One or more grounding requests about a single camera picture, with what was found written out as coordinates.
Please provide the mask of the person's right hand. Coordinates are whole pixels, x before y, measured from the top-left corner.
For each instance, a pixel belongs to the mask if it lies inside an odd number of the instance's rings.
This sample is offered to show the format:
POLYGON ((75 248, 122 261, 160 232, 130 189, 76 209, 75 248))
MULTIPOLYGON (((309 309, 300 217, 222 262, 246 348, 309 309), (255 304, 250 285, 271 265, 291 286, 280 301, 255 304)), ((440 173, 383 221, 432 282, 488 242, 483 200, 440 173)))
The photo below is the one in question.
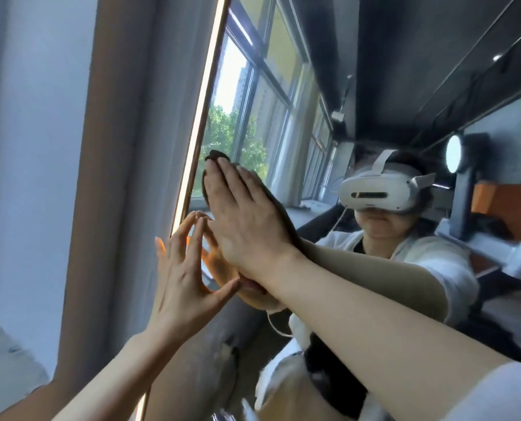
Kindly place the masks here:
POLYGON ((291 244, 275 206, 255 177, 242 166, 238 168, 250 194, 250 217, 218 219, 227 188, 218 160, 208 160, 204 185, 214 216, 209 226, 231 265, 273 296, 282 297, 289 289, 290 268, 303 256, 291 244))

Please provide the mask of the person's left hand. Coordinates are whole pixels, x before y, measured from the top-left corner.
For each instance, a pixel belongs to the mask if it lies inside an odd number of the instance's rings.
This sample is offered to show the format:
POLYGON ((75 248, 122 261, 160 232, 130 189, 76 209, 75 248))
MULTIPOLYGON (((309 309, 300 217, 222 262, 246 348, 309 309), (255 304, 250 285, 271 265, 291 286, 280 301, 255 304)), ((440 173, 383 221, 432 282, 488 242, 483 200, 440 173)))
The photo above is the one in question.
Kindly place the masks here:
POLYGON ((187 237, 185 258, 179 265, 168 260, 168 241, 156 237, 158 282, 152 317, 146 328, 160 323, 180 328, 183 344, 204 328, 218 313, 203 313, 201 301, 203 287, 201 272, 202 239, 209 217, 197 212, 197 218, 187 237))

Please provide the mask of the brown cleaning cloth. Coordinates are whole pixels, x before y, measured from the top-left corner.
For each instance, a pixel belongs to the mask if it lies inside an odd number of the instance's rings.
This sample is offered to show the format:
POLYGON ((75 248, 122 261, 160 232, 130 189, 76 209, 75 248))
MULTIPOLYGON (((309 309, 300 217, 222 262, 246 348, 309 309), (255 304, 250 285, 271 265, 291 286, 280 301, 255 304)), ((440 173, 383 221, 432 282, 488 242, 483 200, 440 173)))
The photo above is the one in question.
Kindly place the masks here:
MULTIPOLYGON (((231 161, 231 159, 225 153, 223 153, 221 151, 218 151, 218 150, 214 150, 214 149, 211 150, 209 152, 209 154, 204 158, 205 161, 213 160, 214 162, 216 162, 218 159, 225 159, 225 160, 227 160, 229 162, 231 161)), ((275 198, 273 196, 271 191, 265 186, 265 184, 258 177, 256 172, 253 171, 253 172, 251 172, 251 174, 255 177, 256 181, 258 182, 259 186, 263 190, 263 192, 266 195, 266 197, 275 206, 275 208, 276 208, 276 210, 278 212, 278 215, 279 215, 279 217, 281 219, 281 222, 284 225, 284 228, 285 228, 287 234, 289 235, 291 244, 296 249, 298 249, 298 251, 301 254, 306 255, 306 248, 304 246, 304 242, 300 238, 300 236, 299 236, 295 226, 293 225, 293 223, 292 223, 288 213, 286 212, 284 206, 278 201, 277 198, 275 198)))

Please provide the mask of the person's right forearm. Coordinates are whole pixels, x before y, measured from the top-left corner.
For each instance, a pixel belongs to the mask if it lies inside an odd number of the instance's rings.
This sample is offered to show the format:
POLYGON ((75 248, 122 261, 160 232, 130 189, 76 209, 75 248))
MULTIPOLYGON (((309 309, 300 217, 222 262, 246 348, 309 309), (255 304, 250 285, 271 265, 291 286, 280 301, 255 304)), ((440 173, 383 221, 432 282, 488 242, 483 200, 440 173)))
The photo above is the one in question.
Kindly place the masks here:
POLYGON ((304 255, 290 268, 289 289, 277 297, 331 348, 396 421, 441 421, 486 375, 508 363, 503 355, 387 293, 424 291, 430 302, 444 288, 417 265, 339 252, 353 268, 351 283, 304 255))

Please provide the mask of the person's left forearm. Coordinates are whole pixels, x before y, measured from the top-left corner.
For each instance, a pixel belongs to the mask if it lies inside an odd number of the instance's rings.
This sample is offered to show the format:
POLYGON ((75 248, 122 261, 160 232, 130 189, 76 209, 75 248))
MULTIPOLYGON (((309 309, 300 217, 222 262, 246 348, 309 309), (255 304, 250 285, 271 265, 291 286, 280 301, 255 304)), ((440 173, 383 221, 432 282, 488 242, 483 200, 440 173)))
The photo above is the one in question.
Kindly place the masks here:
POLYGON ((181 343, 180 328, 170 323, 132 336, 52 421, 128 421, 181 343))

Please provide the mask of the white headset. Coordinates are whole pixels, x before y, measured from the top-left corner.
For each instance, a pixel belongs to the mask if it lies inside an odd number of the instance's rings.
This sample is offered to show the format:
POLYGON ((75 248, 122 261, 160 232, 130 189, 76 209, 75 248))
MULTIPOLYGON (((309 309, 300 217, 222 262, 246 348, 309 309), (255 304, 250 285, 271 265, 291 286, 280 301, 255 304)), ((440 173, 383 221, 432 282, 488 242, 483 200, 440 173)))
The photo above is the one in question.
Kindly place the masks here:
POLYGON ((362 163, 339 186, 339 202, 357 212, 379 209, 396 214, 422 212, 432 199, 436 174, 419 157, 385 149, 362 163))

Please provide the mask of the white curtain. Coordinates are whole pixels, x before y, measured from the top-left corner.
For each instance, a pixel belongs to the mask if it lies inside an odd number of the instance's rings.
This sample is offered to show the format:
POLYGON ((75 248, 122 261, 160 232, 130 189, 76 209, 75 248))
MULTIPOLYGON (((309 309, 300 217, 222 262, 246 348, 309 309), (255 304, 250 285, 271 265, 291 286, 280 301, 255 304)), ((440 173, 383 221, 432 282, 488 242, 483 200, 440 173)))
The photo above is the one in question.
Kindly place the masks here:
POLYGON ((0 327, 55 377, 98 0, 0 0, 0 327))

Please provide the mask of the white shirt sleeve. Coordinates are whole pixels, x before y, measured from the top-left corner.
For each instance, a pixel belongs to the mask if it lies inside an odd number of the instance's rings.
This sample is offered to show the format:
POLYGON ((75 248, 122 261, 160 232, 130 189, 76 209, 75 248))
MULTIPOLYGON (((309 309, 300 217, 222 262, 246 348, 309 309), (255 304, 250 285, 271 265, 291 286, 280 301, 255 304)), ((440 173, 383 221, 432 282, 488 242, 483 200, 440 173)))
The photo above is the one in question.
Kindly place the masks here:
POLYGON ((486 375, 441 421, 521 421, 521 363, 486 375))

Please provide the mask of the gold framed wall mirror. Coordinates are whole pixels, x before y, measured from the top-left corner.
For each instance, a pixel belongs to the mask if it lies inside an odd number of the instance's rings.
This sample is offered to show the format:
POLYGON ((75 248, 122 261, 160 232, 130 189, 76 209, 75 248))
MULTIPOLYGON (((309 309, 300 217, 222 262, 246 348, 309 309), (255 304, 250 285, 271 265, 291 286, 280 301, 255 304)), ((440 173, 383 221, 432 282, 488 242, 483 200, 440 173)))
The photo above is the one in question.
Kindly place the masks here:
POLYGON ((210 92, 194 188, 182 213, 206 207, 199 175, 213 149, 215 113, 234 122, 226 146, 235 161, 276 182, 284 129, 299 89, 300 65, 312 66, 320 91, 302 185, 315 198, 331 180, 328 135, 353 146, 353 162, 382 146, 440 166, 445 135, 521 92, 521 0, 222 0, 225 36, 210 92))

